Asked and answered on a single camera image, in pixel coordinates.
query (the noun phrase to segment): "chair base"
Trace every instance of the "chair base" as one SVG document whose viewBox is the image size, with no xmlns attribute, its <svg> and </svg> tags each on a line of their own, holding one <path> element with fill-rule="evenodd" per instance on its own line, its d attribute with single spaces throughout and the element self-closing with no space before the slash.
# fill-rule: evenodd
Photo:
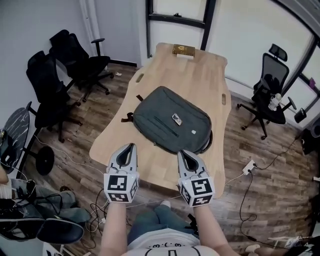
<svg viewBox="0 0 320 256">
<path fill-rule="evenodd" d="M 245 131 L 250 125 L 252 125 L 256 120 L 258 120 L 260 125 L 261 125 L 261 128 L 263 130 L 263 133 L 264 133 L 264 135 L 261 136 L 261 140 L 265 140 L 268 137 L 268 135 L 267 135 L 266 126 L 265 126 L 264 120 L 262 118 L 262 115 L 258 111 L 254 110 L 254 109 L 252 109 L 250 107 L 247 107 L 247 106 L 245 106 L 243 104 L 237 104 L 236 105 L 236 109 L 237 110 L 240 109 L 241 107 L 244 107 L 246 110 L 248 110 L 249 112 L 254 114 L 254 119 L 252 119 L 247 125 L 242 126 L 241 129 L 243 131 Z"/>
<path fill-rule="evenodd" d="M 64 123 L 64 122 L 71 122 L 71 123 L 74 123 L 74 124 L 79 125 L 79 126 L 82 126 L 82 125 L 83 125 L 83 123 L 80 122 L 79 120 L 76 120 L 76 119 L 74 119 L 74 118 L 71 118 L 71 117 L 68 117 L 68 116 L 67 116 L 67 114 L 71 111 L 71 109 L 73 109 L 75 106 L 78 106 L 78 107 L 79 107 L 80 105 L 81 105 L 81 102 L 78 102 L 78 101 L 77 101 L 77 102 L 73 103 L 72 105 L 68 106 L 68 111 L 67 111 L 67 113 L 66 113 L 65 118 L 58 123 L 58 140 L 59 140 L 61 143 L 64 143 L 64 142 L 65 142 L 65 139 L 64 139 L 63 136 L 62 136 L 62 129 L 63 129 L 63 123 Z M 51 132 L 51 131 L 53 130 L 53 129 L 52 129 L 52 126 L 48 126 L 48 127 L 47 127 L 47 130 Z"/>
<path fill-rule="evenodd" d="M 55 162 L 55 153 L 51 147 L 44 146 L 38 153 L 26 148 L 24 148 L 23 151 L 35 159 L 35 168 L 40 175 L 45 176 L 51 172 Z"/>
<path fill-rule="evenodd" d="M 103 78 L 106 78 L 106 77 L 110 77 L 111 79 L 113 79 L 115 76 L 114 76 L 114 73 L 108 72 L 108 73 L 106 73 L 106 74 L 97 76 L 94 80 L 86 81 L 86 82 L 84 82 L 83 84 L 78 84 L 79 90 L 82 89 L 82 86 L 83 86 L 83 85 L 89 84 L 88 87 L 87 87 L 87 89 L 86 89 L 85 95 L 84 95 L 84 97 L 83 97 L 83 99 L 82 99 L 82 102 L 84 102 L 84 103 L 87 102 L 88 97 L 89 97 L 89 95 L 90 95 L 90 93 L 91 93 L 94 85 L 97 85 L 97 86 L 101 87 L 102 89 L 104 89 L 104 90 L 105 90 L 105 95 L 109 95 L 109 94 L 110 94 L 109 89 L 108 89 L 107 87 L 105 87 L 104 85 L 102 85 L 102 84 L 99 82 L 99 80 L 101 80 L 101 79 L 103 79 Z"/>
</svg>

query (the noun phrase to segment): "backpack strap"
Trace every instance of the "backpack strap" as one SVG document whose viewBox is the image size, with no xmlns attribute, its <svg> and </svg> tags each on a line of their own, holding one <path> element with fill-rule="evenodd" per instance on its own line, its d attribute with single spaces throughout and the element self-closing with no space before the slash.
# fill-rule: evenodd
<svg viewBox="0 0 320 256">
<path fill-rule="evenodd" d="M 140 94 L 138 94 L 136 97 L 137 97 L 138 100 L 141 101 L 141 102 L 144 100 L 144 98 L 142 98 Z"/>
<path fill-rule="evenodd" d="M 134 122 L 134 117 L 132 116 L 134 113 L 132 113 L 132 112 L 129 112 L 129 113 L 127 113 L 126 114 L 126 117 L 127 118 L 122 118 L 121 119 L 121 123 L 127 123 L 127 122 Z"/>
</svg>

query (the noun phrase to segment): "small box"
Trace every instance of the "small box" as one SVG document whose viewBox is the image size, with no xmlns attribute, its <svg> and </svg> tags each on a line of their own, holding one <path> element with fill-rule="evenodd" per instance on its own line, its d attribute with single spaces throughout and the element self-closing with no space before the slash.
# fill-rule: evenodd
<svg viewBox="0 0 320 256">
<path fill-rule="evenodd" d="M 174 113 L 172 115 L 172 119 L 176 122 L 176 124 L 178 126 L 180 126 L 182 124 L 182 120 L 180 119 L 180 117 L 176 113 Z"/>
</svg>

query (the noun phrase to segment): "backpack zipper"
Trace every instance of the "backpack zipper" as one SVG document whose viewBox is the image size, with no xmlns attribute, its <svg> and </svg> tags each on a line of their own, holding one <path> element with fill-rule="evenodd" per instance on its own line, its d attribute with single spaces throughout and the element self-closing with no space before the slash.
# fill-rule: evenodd
<svg viewBox="0 0 320 256">
<path fill-rule="evenodd" d="M 157 120 L 160 124 L 162 124 L 174 136 L 179 137 L 179 134 L 177 134 L 174 130 L 172 130 L 169 126 L 167 126 L 164 122 L 162 122 L 158 117 L 154 116 L 153 118 Z"/>
</svg>

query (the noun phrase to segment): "wooden table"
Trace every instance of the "wooden table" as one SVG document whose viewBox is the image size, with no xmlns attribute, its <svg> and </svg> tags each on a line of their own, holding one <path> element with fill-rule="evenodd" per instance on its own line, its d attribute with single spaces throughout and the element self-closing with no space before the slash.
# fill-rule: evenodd
<svg viewBox="0 0 320 256">
<path fill-rule="evenodd" d="M 151 63 L 138 70 L 128 85 L 123 103 L 104 131 L 95 139 L 90 157 L 108 165 L 111 155 L 121 146 L 135 143 L 138 151 L 140 179 L 172 190 L 177 189 L 178 158 L 154 146 L 132 122 L 121 122 L 133 112 L 140 101 L 157 87 L 165 86 L 205 111 L 211 118 L 213 142 L 199 154 L 214 179 L 215 198 L 225 187 L 224 132 L 231 110 L 231 96 L 225 81 L 227 60 L 202 50 L 195 50 L 193 60 L 172 54 L 173 44 L 159 43 Z"/>
</svg>

